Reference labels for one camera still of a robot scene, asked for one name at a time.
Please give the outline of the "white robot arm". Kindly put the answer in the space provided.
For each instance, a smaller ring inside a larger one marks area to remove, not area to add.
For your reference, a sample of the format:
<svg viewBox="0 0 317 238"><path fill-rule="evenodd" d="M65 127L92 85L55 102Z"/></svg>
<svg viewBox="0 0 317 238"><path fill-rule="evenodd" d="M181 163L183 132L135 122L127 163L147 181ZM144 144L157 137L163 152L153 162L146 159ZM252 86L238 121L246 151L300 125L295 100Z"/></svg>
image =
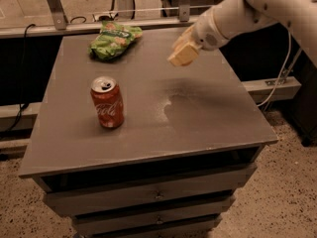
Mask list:
<svg viewBox="0 0 317 238"><path fill-rule="evenodd" d="M201 50L214 51L233 38L281 24L317 65L316 0L223 0L202 13L174 42L168 61L188 65Z"/></svg>

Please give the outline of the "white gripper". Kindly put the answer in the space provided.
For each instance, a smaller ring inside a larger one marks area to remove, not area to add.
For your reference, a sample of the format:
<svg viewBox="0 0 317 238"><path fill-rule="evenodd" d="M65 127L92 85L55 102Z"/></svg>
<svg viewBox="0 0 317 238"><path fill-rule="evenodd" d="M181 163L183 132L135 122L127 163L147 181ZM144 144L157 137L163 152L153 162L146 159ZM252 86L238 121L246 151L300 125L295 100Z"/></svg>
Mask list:
<svg viewBox="0 0 317 238"><path fill-rule="evenodd" d="M201 47L203 50L213 51L229 43L216 25L214 12L210 8L202 13L194 25L188 27L173 43L172 54L167 59L172 65L192 63L199 56Z"/></svg>

